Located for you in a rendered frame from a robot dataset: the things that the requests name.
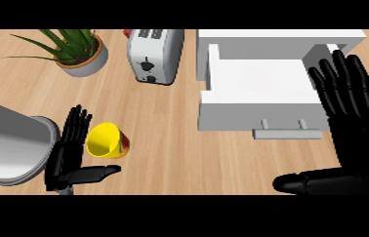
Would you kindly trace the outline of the white cabinet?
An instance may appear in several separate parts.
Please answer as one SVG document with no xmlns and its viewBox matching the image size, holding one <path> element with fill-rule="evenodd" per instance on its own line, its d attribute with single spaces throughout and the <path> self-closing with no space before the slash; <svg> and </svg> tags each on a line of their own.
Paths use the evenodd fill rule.
<svg viewBox="0 0 369 237">
<path fill-rule="evenodd" d="M 222 59 L 303 59 L 318 44 L 335 44 L 347 54 L 365 38 L 362 29 L 198 29 L 198 80 L 206 80 L 210 44 Z"/>
</svg>

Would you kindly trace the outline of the potted green plant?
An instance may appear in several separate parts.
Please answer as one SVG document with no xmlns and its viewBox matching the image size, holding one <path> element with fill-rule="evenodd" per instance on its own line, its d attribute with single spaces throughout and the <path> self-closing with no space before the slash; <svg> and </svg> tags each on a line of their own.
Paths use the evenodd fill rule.
<svg viewBox="0 0 369 237">
<path fill-rule="evenodd" d="M 51 39 L 55 47 L 21 35 L 17 35 L 17 38 L 37 45 L 52 55 L 46 60 L 52 60 L 73 77 L 95 75 L 108 61 L 108 49 L 95 31 L 59 29 L 59 35 L 51 29 L 42 29 L 40 32 Z"/>
</svg>

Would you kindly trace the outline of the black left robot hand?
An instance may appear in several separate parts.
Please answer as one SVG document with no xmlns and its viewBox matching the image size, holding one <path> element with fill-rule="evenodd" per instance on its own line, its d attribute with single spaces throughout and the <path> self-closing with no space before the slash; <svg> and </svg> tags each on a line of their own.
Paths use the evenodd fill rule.
<svg viewBox="0 0 369 237">
<path fill-rule="evenodd" d="M 48 191 L 61 191 L 74 184 L 101 182 L 121 171 L 118 165 L 83 167 L 84 144 L 93 116 L 74 106 L 67 117 L 62 137 L 53 145 L 46 162 L 45 185 Z"/>
</svg>

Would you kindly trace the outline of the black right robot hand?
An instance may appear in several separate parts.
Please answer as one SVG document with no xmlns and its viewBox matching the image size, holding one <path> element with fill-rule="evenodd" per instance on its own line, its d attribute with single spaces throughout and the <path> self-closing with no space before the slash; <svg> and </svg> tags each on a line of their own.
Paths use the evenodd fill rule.
<svg viewBox="0 0 369 237">
<path fill-rule="evenodd" d="M 287 174 L 275 190 L 296 195 L 369 195 L 369 74 L 358 55 L 334 50 L 334 64 L 310 67 L 328 115 L 338 168 Z"/>
</svg>

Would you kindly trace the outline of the white open drawer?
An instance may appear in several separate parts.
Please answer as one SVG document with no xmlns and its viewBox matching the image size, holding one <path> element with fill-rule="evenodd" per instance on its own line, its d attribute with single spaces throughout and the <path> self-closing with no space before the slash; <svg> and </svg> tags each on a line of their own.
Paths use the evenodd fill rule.
<svg viewBox="0 0 369 237">
<path fill-rule="evenodd" d="M 223 59 L 208 47 L 207 89 L 201 91 L 200 129 L 251 131 L 268 122 L 294 129 L 300 121 L 327 130 L 328 116 L 306 68 L 328 59 L 338 46 L 318 45 L 307 59 Z"/>
</svg>

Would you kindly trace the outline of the yellow cup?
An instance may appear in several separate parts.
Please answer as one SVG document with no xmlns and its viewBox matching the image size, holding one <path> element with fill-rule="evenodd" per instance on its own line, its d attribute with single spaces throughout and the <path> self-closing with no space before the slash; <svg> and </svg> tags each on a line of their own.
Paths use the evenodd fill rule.
<svg viewBox="0 0 369 237">
<path fill-rule="evenodd" d="M 120 159 L 130 151 L 130 140 L 111 122 L 95 126 L 87 136 L 87 152 L 102 159 Z"/>
</svg>

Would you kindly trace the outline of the silver toaster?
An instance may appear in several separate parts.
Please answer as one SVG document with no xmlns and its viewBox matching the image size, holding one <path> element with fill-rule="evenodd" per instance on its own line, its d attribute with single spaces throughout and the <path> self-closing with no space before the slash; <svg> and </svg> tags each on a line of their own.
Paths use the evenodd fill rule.
<svg viewBox="0 0 369 237">
<path fill-rule="evenodd" d="M 172 85 L 185 42 L 183 29 L 135 29 L 127 58 L 139 82 Z"/>
</svg>

